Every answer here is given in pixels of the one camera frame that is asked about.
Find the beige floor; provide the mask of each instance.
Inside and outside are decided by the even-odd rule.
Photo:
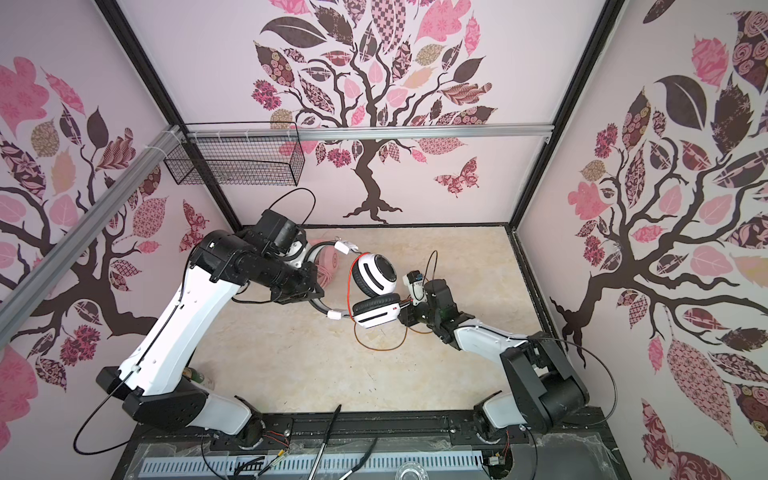
[[[460,310],[511,332],[540,330],[503,227],[357,228],[311,230],[310,238],[339,236],[361,250],[381,253],[398,275],[424,270],[439,251],[437,278],[445,278]],[[353,255],[340,267],[324,301],[346,307]],[[364,300],[353,284],[352,301]],[[399,282],[397,292],[406,293]],[[242,295],[265,300],[252,285]],[[364,343],[397,345],[405,327],[358,328]],[[508,385],[502,369],[473,353],[444,345],[435,335],[408,333],[392,352],[358,345],[349,319],[329,320],[305,303],[240,305],[230,302],[200,342],[191,365],[221,395],[240,395],[262,412],[319,412],[339,403],[347,411],[468,409]]]

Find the painted leaf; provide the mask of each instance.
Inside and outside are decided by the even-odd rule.
[[[40,170],[40,165],[27,152],[7,141],[1,134],[0,154],[16,181],[30,194],[42,200],[45,194],[45,175]]]
[[[441,90],[440,93],[457,105],[476,104],[480,101],[480,95],[488,93],[491,88],[493,88],[493,84],[490,82],[481,87],[478,87],[477,84],[464,83]]]
[[[74,227],[78,222],[78,208],[69,195],[62,195],[51,204],[48,217],[56,225]]]
[[[386,122],[389,120],[389,112],[387,111],[386,105],[384,105],[384,108],[379,110],[379,113],[376,114],[376,121],[379,122],[380,127],[386,126]]]
[[[407,97],[408,91],[405,88],[393,88],[387,93],[386,100],[394,108],[397,108],[406,102]]]
[[[467,29],[464,34],[464,46],[467,49],[467,56],[471,57],[472,52],[478,47],[480,43],[480,24],[475,20],[473,15],[469,22],[467,22]]]
[[[659,263],[656,265],[656,273],[661,275],[662,273],[672,272],[678,268],[686,258],[688,258],[688,255],[681,256],[668,253],[659,259]]]
[[[710,353],[712,363],[725,373],[748,382],[768,382],[768,373],[755,362],[737,353]]]
[[[417,162],[421,162],[423,164],[427,162],[427,157],[422,152],[416,150],[415,148],[411,150],[411,155]]]
[[[737,328],[721,336],[719,341],[740,352],[751,352],[768,342],[768,332],[761,329]]]
[[[627,174],[624,177],[624,187],[627,189],[627,207],[632,208],[640,200],[645,188],[645,163],[643,162],[643,148],[634,156],[630,162]]]
[[[44,382],[58,385],[67,391],[67,370],[56,360],[38,357],[35,360],[35,372]]]
[[[456,63],[456,59],[458,58],[458,53],[462,50],[462,43],[464,41],[460,41],[458,45],[455,47],[451,47],[448,50],[445,51],[444,54],[442,54],[442,63],[441,67],[443,71],[448,71],[454,63]]]
[[[392,60],[392,81],[405,78],[409,68],[411,68],[411,44],[406,40],[397,49],[395,59]]]
[[[121,292],[130,292],[131,289],[128,288],[128,284],[125,283],[125,277],[120,275],[119,273],[110,270],[109,271],[109,283],[116,289]]]
[[[461,147],[463,144],[458,138],[422,138],[417,141],[425,153],[430,155],[447,154]]]
[[[331,78],[330,70],[323,67],[309,67],[302,69],[302,71],[309,75],[314,81],[326,81]]]
[[[101,325],[98,315],[98,306],[90,300],[81,300],[77,302],[74,305],[74,310],[78,313],[80,318],[86,322]]]
[[[592,230],[598,225],[597,220],[589,220],[587,223],[585,223],[581,229],[576,233],[576,237],[587,237],[590,233],[592,233]]]
[[[701,130],[707,118],[707,97],[697,81],[671,75],[657,81],[667,89],[667,115],[676,124]]]
[[[32,148],[38,157],[53,157],[58,152],[58,132],[53,126],[53,118],[32,129],[30,137]]]
[[[134,215],[133,235],[149,238],[162,227],[165,218],[165,201],[168,197],[147,198]]]
[[[701,276],[719,276],[733,271],[733,266],[721,252],[709,245],[694,250],[690,268]]]
[[[283,40],[297,48],[316,47],[326,42],[325,36],[317,27],[296,17],[275,18],[261,29],[261,33],[265,31],[277,33]]]
[[[664,347],[661,345],[661,337],[656,335],[648,344],[648,359],[654,367],[654,373],[661,370],[664,362]]]
[[[61,108],[63,111],[61,112],[61,118],[58,119],[58,127],[70,142],[80,147],[83,144],[83,139],[80,136],[80,128],[78,127],[77,122],[74,121],[72,114],[69,113],[69,110],[67,110],[64,105],[62,105]]]
[[[53,189],[56,195],[65,192],[74,185],[74,162],[69,151],[62,151],[56,155],[56,161],[51,169]]]
[[[410,76],[408,76],[406,81],[402,83],[402,86],[405,88],[410,88],[412,90],[421,87],[432,76],[433,70],[434,68],[424,67],[424,68],[420,68],[417,71],[414,71],[413,73],[410,74]]]
[[[699,208],[699,217],[707,225],[717,225],[730,212],[730,202],[732,199],[733,195],[723,195],[705,202]]]
[[[152,253],[160,246],[158,242],[153,240],[147,240],[146,242],[139,243],[136,248],[142,253]]]
[[[725,188],[741,188],[751,184],[766,170],[768,149],[745,155],[729,164],[713,180],[716,185]]]
[[[666,170],[672,166],[670,155],[659,144],[650,143],[650,165],[656,170]]]
[[[350,47],[354,45],[352,26],[333,8],[315,7],[317,21],[326,29],[328,36]]]
[[[658,225],[647,225],[635,230],[632,237],[640,243],[649,243],[656,240],[663,231]]]
[[[624,126],[621,128],[621,140],[624,142],[627,152],[640,142],[649,120],[650,103],[645,98],[645,89],[643,89],[630,105],[624,118]]]
[[[768,286],[768,258],[731,257],[739,272],[752,283]]]
[[[715,118],[710,124],[712,138],[723,155],[730,153],[741,143],[752,124],[750,97],[732,83],[733,76],[731,77],[715,103]]]
[[[712,162],[702,147],[683,140],[683,165],[688,170],[706,170]]]
[[[360,105],[352,114],[352,126],[358,125],[366,116],[366,106]]]
[[[8,195],[0,195],[0,220],[6,223],[16,223],[27,214],[27,207]]]
[[[667,364],[683,394],[733,436],[726,386],[707,358],[692,346],[673,339]]]
[[[659,199],[659,210],[667,215],[674,215],[680,209],[682,201],[683,194],[680,191],[680,185],[675,185],[664,192],[664,195]]]
[[[376,54],[376,49],[379,47],[379,42],[373,35],[372,25],[372,22],[368,24],[366,33],[362,34],[362,37],[360,38],[360,48],[358,49],[358,53],[360,61],[363,63],[373,58],[373,55]]]
[[[436,43],[423,46],[419,53],[416,54],[416,63],[422,67],[431,65],[440,56],[443,48],[445,48],[443,45]]]
[[[768,247],[768,214],[756,215],[742,223],[726,241],[742,248]]]
[[[303,78],[300,78],[299,80],[301,81],[301,87],[304,90],[304,94],[306,94],[307,99],[312,105],[331,114],[334,112],[333,103],[324,91],[305,81]]]

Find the patterned leaf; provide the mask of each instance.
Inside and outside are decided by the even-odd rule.
[[[732,80],[731,75],[728,85],[720,92],[720,98],[715,104],[714,122],[710,124],[712,138],[723,155],[728,154],[741,143],[752,124],[750,96],[743,93]]]
[[[441,90],[440,93],[457,105],[476,104],[480,101],[480,95],[488,93],[491,88],[493,88],[493,84],[490,82],[482,87],[478,87],[477,84],[464,83]]]
[[[32,129],[30,142],[38,157],[56,155],[58,152],[58,132],[53,126],[53,118]]]
[[[307,99],[312,105],[331,114],[334,112],[333,103],[324,91],[320,90],[317,86],[304,81],[303,78],[299,78],[299,80],[301,81],[301,88],[303,88],[304,94],[306,94]]]
[[[739,377],[748,382],[768,382],[768,373],[752,360],[737,353],[710,353],[712,363],[719,366],[725,373]]]
[[[447,154],[463,144],[458,138],[422,138],[417,141],[424,152],[430,155]]]
[[[656,170],[666,170],[672,166],[670,155],[659,144],[650,143],[650,165]]]
[[[768,332],[761,329],[737,328],[718,339],[730,348],[740,352],[751,352],[768,342]]]
[[[283,40],[297,48],[316,47],[326,42],[326,38],[317,27],[297,17],[275,18],[261,29],[261,33],[265,31],[277,33]]]
[[[448,71],[454,63],[456,63],[456,59],[458,58],[458,53],[462,50],[462,43],[464,41],[460,41],[458,45],[455,47],[449,48],[445,51],[444,54],[442,54],[442,70]]]
[[[702,147],[683,140],[683,165],[688,170],[705,170],[712,166]]]
[[[81,300],[77,302],[74,305],[74,310],[78,313],[80,318],[86,322],[101,325],[98,315],[98,306],[90,300]]]
[[[768,247],[768,214],[756,215],[742,223],[726,241],[742,248]]]
[[[656,273],[661,275],[662,273],[672,272],[676,270],[686,258],[688,258],[688,255],[681,256],[668,253],[659,259],[659,264],[656,265]]]
[[[640,147],[629,164],[627,175],[624,177],[624,186],[627,189],[627,207],[632,208],[640,200],[640,195],[643,194],[643,188],[645,188],[643,147]]]
[[[676,124],[701,130],[707,118],[707,96],[701,85],[684,75],[657,81],[667,89],[667,115]]]
[[[741,188],[751,184],[766,170],[768,165],[768,148],[741,157],[725,167],[713,181],[725,188]]]
[[[726,386],[707,358],[692,346],[673,339],[667,364],[683,394],[733,436]]]
[[[395,59],[392,60],[392,81],[404,78],[409,68],[411,68],[411,45],[406,40],[397,49]]]
[[[16,181],[30,194],[42,200],[45,194],[45,175],[40,170],[40,165],[27,152],[7,141],[1,134],[0,154]]]
[[[661,370],[664,362],[664,347],[661,345],[661,337],[655,336],[648,344],[648,359],[654,367],[654,373]]]
[[[67,370],[59,362],[38,357],[35,360],[35,371],[44,382],[58,385],[67,391]]]
[[[360,54],[360,61],[363,63],[373,58],[373,55],[376,54],[376,49],[379,47],[379,42],[373,36],[372,25],[372,22],[368,24],[366,33],[362,34],[362,38],[360,38],[360,49],[358,52]]]

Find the black cable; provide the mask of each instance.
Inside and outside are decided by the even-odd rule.
[[[306,221],[310,219],[310,215],[312,215],[312,212],[315,211],[315,204],[317,203],[317,197],[315,197],[315,194],[309,188],[304,188],[304,187],[294,188],[287,194],[283,195],[282,197],[272,202],[272,204],[269,205],[267,209],[272,210],[272,207],[274,207],[277,202],[281,201],[283,198],[287,197],[288,195],[291,195],[293,192],[297,192],[299,190],[306,190],[310,192],[310,195],[312,195],[312,208],[310,209],[310,212],[306,215],[306,218],[304,219],[304,221],[301,223],[302,225],[304,225]]]

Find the headphone ear pad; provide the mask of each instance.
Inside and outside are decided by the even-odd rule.
[[[355,280],[355,284],[357,285],[357,287],[364,294],[372,298],[375,296],[378,296],[376,292],[371,290],[371,287],[366,285],[366,281],[362,278],[362,274],[360,273],[359,263],[355,263],[355,266],[352,267],[352,278]]]

